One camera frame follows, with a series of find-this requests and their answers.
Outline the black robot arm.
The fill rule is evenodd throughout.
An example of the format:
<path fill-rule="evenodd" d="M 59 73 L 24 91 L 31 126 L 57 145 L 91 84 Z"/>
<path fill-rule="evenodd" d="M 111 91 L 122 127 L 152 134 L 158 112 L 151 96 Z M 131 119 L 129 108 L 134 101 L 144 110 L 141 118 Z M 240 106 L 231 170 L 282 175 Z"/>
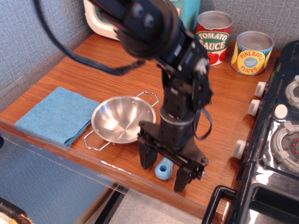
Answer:
<path fill-rule="evenodd" d="M 159 124 L 139 123 L 143 168 L 162 154 L 178 165 L 174 190 L 181 192 L 204 174 L 208 159 L 197 147 L 196 129 L 211 102 L 207 50 L 188 31 L 168 0 L 95 0 L 102 16 L 116 27 L 125 51 L 154 61 L 162 70 L 164 101 Z"/>

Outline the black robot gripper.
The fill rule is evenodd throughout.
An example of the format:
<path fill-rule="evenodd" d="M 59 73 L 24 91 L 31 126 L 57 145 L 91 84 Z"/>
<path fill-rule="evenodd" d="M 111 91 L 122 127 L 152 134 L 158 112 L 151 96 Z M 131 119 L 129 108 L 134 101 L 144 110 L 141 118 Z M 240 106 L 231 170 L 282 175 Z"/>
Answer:
<path fill-rule="evenodd" d="M 187 184 L 195 178 L 204 177 L 208 158 L 197 147 L 195 140 L 203 140 L 209 135 L 196 135 L 199 118 L 184 121 L 175 120 L 160 124 L 140 121 L 139 156 L 144 169 L 150 168 L 157 160 L 157 155 L 167 157 L 179 166 L 174 191 L 182 192 Z"/>

